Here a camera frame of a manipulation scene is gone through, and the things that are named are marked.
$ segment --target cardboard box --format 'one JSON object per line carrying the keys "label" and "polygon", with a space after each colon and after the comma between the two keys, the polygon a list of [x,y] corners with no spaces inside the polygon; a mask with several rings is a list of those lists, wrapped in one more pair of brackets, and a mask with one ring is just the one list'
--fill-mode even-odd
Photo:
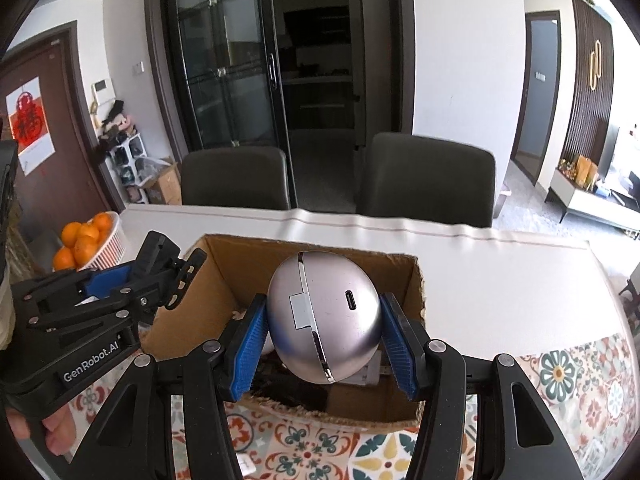
{"label": "cardboard box", "polygon": [[[421,319],[422,277],[414,256],[228,235],[206,235],[195,246],[207,252],[207,261],[182,303],[175,310],[160,308],[143,339],[143,349],[159,360],[186,355],[207,339],[219,337],[232,312],[246,309],[255,294],[267,293],[276,268],[300,251],[326,250],[350,258],[369,275],[379,293],[396,295],[408,318]],[[374,387],[337,383],[327,388],[326,413],[292,410],[248,394],[241,402],[259,402],[281,415],[311,417],[361,431],[389,432],[418,425],[418,403],[407,400],[393,376],[380,377]]]}
{"label": "cardboard box", "polygon": [[182,205],[178,165],[172,164],[162,170],[155,179],[147,182],[143,189],[152,204]]}

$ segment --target black leather chair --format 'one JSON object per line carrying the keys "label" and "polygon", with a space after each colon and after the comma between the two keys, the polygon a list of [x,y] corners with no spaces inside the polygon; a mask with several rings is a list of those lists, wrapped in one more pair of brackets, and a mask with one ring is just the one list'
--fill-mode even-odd
{"label": "black leather chair", "polygon": [[271,146],[192,152],[182,161],[184,205],[291,209],[287,161]]}
{"label": "black leather chair", "polygon": [[380,133],[366,157],[357,213],[491,227],[491,153],[450,140]]}

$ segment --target silver egg-shaped device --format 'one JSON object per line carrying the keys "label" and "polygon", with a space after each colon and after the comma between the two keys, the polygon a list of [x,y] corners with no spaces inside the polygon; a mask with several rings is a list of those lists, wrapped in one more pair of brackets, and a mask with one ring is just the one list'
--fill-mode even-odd
{"label": "silver egg-shaped device", "polygon": [[280,264],[269,284],[267,316],[278,356],[310,383],[352,376],[382,337],[380,298],[369,277],[348,258],[324,251]]}

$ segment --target white plastic basket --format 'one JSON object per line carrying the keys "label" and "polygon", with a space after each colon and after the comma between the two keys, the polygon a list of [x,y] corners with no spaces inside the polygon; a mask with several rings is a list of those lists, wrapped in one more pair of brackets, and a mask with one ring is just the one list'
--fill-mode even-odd
{"label": "white plastic basket", "polygon": [[111,233],[102,244],[102,247],[95,253],[95,256],[89,260],[84,266],[78,270],[84,269],[109,269],[119,264],[127,248],[127,239],[124,236],[122,230],[122,220],[118,213],[113,211],[107,211],[111,217],[113,226],[111,227]]}

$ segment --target white tablecloth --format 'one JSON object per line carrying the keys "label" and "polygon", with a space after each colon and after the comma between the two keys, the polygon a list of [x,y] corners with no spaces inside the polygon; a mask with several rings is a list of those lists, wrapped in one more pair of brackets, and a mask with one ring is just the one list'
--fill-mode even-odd
{"label": "white tablecloth", "polygon": [[633,348],[617,294],[586,242],[300,209],[130,205],[121,216],[126,260],[150,230],[183,251],[203,234],[231,234],[413,254],[424,277],[430,336],[466,355],[523,356],[615,333]]}

